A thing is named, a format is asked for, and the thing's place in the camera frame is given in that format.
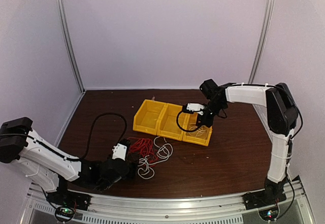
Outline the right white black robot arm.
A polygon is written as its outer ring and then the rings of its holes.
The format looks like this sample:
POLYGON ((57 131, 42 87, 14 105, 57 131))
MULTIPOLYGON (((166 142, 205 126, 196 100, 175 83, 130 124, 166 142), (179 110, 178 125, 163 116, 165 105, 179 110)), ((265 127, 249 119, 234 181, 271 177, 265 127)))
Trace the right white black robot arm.
POLYGON ((272 151, 265 189, 261 192, 260 199, 264 204, 272 204, 283 191, 291 157, 291 144, 297 134, 295 127, 300 116, 288 86, 285 83, 217 85, 209 79, 200 85, 200 91, 208 103, 198 112, 197 126, 211 127, 214 117, 227 109, 229 103, 245 103, 266 108, 272 151))

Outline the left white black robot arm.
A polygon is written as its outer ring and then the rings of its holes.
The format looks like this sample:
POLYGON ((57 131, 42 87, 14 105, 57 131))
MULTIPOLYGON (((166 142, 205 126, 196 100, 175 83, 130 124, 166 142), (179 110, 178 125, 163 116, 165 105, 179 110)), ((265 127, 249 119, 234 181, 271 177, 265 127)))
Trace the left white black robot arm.
POLYGON ((105 161, 89 161, 54 147, 33 129, 32 123, 30 118, 22 117, 1 125, 1 163, 15 165, 45 192, 53 193, 61 205, 73 201, 73 194, 64 188, 69 182, 105 191, 136 175, 137 162, 127 157, 129 140, 115 144, 105 161))

